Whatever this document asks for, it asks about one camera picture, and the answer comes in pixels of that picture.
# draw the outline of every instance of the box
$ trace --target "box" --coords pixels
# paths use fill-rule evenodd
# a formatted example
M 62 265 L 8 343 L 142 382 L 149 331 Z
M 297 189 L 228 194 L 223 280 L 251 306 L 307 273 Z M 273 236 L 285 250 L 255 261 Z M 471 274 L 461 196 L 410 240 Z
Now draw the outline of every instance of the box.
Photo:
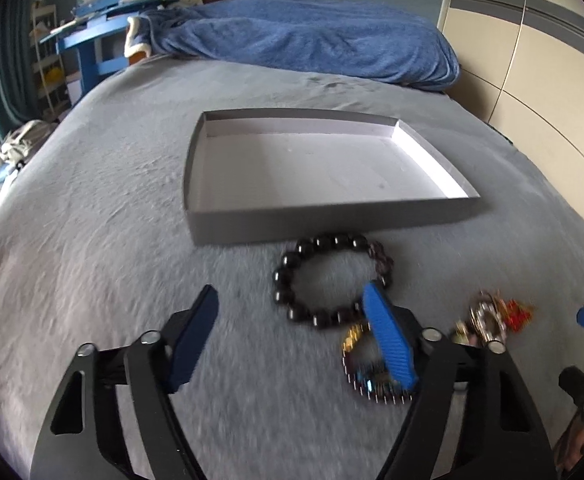
M 339 110 L 204 112 L 183 179 L 195 245 L 454 221 L 478 197 L 408 124 Z

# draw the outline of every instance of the blue fleece blanket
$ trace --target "blue fleece blanket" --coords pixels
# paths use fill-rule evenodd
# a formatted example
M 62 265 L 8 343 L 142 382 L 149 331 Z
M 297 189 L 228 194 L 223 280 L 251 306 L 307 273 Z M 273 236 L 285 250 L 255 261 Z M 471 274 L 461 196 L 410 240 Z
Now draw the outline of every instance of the blue fleece blanket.
M 131 44 L 298 72 L 349 75 L 440 91 L 459 74 L 428 20 L 383 4 L 223 0 L 143 13 Z

